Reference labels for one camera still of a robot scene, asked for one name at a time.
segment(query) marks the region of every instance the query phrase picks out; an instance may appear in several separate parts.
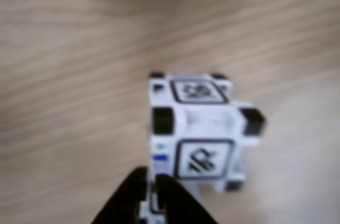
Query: black corner piece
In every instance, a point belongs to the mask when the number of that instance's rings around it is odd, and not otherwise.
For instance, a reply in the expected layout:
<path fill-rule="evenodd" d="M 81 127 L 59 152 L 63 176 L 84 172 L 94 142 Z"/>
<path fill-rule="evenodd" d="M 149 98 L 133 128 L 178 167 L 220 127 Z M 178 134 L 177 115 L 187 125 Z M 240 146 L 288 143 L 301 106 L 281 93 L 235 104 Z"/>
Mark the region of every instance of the black corner piece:
<path fill-rule="evenodd" d="M 223 80 L 228 80 L 228 77 L 226 77 L 224 74 L 217 74 L 217 73 L 213 73 L 210 74 L 212 78 L 214 79 L 223 79 Z"/>
<path fill-rule="evenodd" d="M 151 72 L 150 78 L 164 78 L 165 75 L 162 72 Z"/>
<path fill-rule="evenodd" d="M 228 182 L 225 191 L 240 191 L 243 187 L 243 182 L 242 181 L 232 181 Z"/>
<path fill-rule="evenodd" d="M 172 135 L 174 132 L 174 113 L 171 107 L 152 109 L 152 130 L 155 135 Z"/>
<path fill-rule="evenodd" d="M 248 136 L 260 135 L 266 123 L 266 119 L 262 113 L 255 108 L 241 108 L 240 111 L 246 119 L 243 134 Z"/>
<path fill-rule="evenodd" d="M 148 221 L 147 221 L 147 219 L 140 219 L 138 221 L 138 224 L 148 224 Z"/>

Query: printed symbol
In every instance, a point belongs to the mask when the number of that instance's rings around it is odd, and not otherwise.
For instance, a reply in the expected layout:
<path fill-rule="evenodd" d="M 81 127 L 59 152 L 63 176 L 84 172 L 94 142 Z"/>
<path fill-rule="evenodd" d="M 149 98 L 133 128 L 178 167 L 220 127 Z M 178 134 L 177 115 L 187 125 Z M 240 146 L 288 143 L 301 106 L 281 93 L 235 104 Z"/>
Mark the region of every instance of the printed symbol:
<path fill-rule="evenodd" d="M 184 85 L 183 91 L 188 98 L 204 98 L 212 96 L 210 89 L 204 84 L 186 84 Z"/>
<path fill-rule="evenodd" d="M 203 171 L 211 171 L 215 168 L 215 165 L 210 159 L 216 155 L 216 152 L 208 152 L 203 148 L 195 150 L 190 155 L 189 171 L 196 171 L 202 173 Z"/>

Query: wood grain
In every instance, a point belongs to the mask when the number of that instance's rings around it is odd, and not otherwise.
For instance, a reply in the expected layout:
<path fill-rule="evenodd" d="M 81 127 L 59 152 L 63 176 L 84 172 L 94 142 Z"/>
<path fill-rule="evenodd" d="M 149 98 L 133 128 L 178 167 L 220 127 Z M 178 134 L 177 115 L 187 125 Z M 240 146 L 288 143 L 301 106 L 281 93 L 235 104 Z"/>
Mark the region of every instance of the wood grain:
<path fill-rule="evenodd" d="M 340 223 L 340 0 L 0 0 L 1 223 L 90 223 L 147 163 L 150 70 L 228 74 L 269 118 L 219 223 Z"/>

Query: table surface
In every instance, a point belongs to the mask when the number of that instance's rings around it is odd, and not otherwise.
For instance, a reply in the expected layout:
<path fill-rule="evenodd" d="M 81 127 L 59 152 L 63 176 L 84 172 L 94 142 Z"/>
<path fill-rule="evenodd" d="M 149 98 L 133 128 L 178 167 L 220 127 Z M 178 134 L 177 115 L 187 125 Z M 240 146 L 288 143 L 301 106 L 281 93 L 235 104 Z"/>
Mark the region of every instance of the table surface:
<path fill-rule="evenodd" d="M 90 223 L 148 160 L 151 70 L 221 72 L 269 125 L 219 223 L 340 223 L 340 0 L 1 0 L 1 223 Z"/>

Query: cube face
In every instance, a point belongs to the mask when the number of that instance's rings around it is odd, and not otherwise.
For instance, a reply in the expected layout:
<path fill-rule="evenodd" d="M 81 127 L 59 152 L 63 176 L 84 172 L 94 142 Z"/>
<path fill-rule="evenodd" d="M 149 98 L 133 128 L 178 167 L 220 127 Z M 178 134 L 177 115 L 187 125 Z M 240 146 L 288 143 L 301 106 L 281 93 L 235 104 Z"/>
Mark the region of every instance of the cube face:
<path fill-rule="evenodd" d="M 179 142 L 176 150 L 175 177 L 180 180 L 223 178 L 232 156 L 231 140 L 193 140 Z"/>

